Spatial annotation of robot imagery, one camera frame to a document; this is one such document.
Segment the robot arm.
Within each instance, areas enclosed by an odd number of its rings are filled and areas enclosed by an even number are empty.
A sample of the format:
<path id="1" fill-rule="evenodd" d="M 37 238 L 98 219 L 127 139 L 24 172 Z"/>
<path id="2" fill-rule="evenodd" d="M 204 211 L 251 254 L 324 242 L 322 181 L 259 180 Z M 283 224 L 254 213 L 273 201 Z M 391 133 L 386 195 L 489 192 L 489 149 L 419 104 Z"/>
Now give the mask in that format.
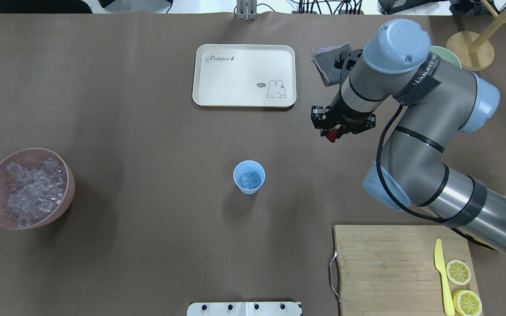
<path id="1" fill-rule="evenodd" d="M 506 197 L 441 161 L 457 132 L 472 133 L 493 116 L 498 89 L 432 53 L 420 24 L 396 18 L 343 70 L 330 105 L 311 107 L 311 121 L 334 142 L 373 128 L 374 111 L 389 97 L 399 108 L 381 133 L 364 190 L 394 210 L 506 253 Z"/>

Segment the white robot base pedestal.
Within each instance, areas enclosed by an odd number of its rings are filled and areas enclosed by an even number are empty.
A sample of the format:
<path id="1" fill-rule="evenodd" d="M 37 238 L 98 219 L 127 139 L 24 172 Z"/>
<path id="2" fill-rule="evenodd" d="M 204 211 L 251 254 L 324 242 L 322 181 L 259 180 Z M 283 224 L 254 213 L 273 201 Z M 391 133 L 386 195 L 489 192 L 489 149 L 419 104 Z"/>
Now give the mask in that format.
<path id="1" fill-rule="evenodd" d="M 187 316 L 302 316 L 301 303 L 274 302 L 195 302 Z"/>

